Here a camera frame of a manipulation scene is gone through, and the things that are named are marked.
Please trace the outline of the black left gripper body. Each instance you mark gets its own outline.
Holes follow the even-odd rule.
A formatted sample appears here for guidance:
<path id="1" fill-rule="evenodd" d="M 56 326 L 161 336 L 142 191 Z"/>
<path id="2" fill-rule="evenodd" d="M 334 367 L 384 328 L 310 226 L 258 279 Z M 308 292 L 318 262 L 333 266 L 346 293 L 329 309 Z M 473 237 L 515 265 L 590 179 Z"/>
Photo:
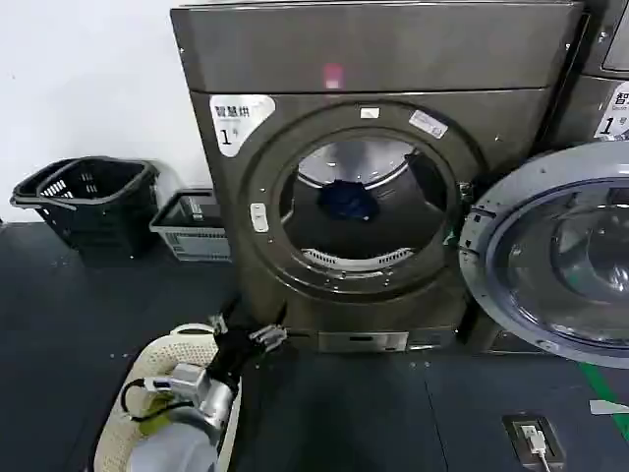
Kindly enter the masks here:
<path id="1" fill-rule="evenodd" d="M 257 355 L 257 343 L 240 328 L 215 334 L 214 341 L 217 352 L 207 366 L 207 374 L 230 389 L 238 389 L 245 365 Z"/>

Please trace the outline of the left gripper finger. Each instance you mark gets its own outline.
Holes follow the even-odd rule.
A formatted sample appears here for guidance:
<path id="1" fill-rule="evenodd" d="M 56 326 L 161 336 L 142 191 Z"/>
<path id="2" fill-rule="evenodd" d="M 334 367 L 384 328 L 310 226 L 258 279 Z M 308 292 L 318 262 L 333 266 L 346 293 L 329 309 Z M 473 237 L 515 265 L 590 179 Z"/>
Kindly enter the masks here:
<path id="1" fill-rule="evenodd" d="M 257 331 L 251 332 L 248 339 L 256 353 L 267 353 L 277 348 L 288 337 L 288 331 L 283 325 L 287 315 L 287 304 L 284 303 L 272 324 L 268 324 Z"/>
<path id="2" fill-rule="evenodd" d="M 241 301 L 242 295 L 234 293 L 221 303 L 215 314 L 209 317 L 209 325 L 215 334 L 226 334 L 237 327 Z"/>

